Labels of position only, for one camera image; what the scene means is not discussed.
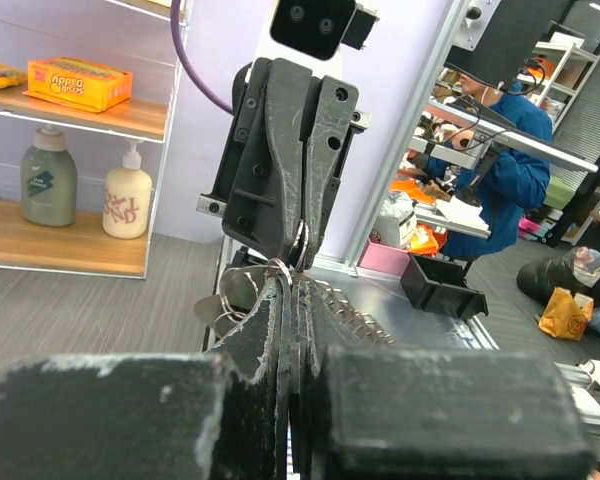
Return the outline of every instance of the aluminum frame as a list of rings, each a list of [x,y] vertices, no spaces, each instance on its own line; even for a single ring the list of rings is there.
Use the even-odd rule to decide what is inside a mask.
[[[468,5],[469,0],[451,0],[445,9],[440,35],[430,55],[428,55],[425,68],[416,83],[414,95],[406,99],[401,115],[402,120],[397,125],[385,151],[384,165],[378,171],[374,184],[369,191],[368,200],[358,217],[351,240],[345,249],[342,261],[348,269],[355,270],[362,257],[369,233],[371,233],[373,224],[382,207],[382,198],[389,188],[395,172],[398,170],[404,152],[409,147],[418,119],[424,110],[438,74],[443,68],[444,61],[453,46]]]

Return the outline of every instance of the orange snack box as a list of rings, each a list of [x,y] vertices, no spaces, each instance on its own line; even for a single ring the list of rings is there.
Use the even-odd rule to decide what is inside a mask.
[[[25,95],[103,112],[131,97],[133,73],[71,57],[29,62]]]

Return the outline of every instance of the white shelving unit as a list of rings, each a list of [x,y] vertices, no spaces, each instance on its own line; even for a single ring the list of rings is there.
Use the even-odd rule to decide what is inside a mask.
[[[128,9],[125,15],[147,15],[162,21],[169,29],[170,0],[93,0],[108,2]],[[191,0],[184,0],[185,8],[181,13],[181,32],[186,40],[187,19]],[[36,32],[28,25],[4,21],[5,28],[22,27],[27,32]],[[150,240],[155,223],[162,177],[166,163],[171,124],[181,77],[178,62],[172,65],[161,63],[161,67],[170,68],[172,77],[169,101],[161,104],[135,96],[105,112],[93,114],[56,105],[22,94],[25,86],[0,90],[0,116],[10,119],[28,120],[42,124],[55,124],[66,129],[78,129],[95,132],[100,135],[113,135],[140,139],[158,145],[160,148],[159,166],[154,178],[154,194],[147,232],[133,240],[119,240],[109,237],[102,229],[102,200],[97,200],[94,208],[79,210],[76,222],[64,228],[48,228],[34,225],[20,215],[20,204],[13,198],[0,196],[0,268],[26,270],[59,271],[102,276],[145,278],[150,251]],[[143,72],[136,75],[142,80]],[[17,167],[0,165],[3,170],[14,170],[10,178],[17,178]],[[87,179],[102,184],[102,179]],[[10,191],[19,189],[19,185],[9,185]]]
[[[541,107],[548,101],[564,104],[557,118],[554,119],[553,131],[555,132],[587,83],[600,61],[600,56],[586,52],[574,44],[561,45],[547,42],[537,43],[534,54],[544,56],[556,64],[555,71],[539,85],[537,90],[539,93],[532,99]],[[531,75],[519,75],[518,80],[529,85],[540,81]]]

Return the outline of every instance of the pink box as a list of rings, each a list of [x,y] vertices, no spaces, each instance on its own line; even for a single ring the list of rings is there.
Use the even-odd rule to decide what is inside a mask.
[[[409,265],[409,253],[399,248],[386,247],[367,241],[360,266],[376,272],[402,276]]]

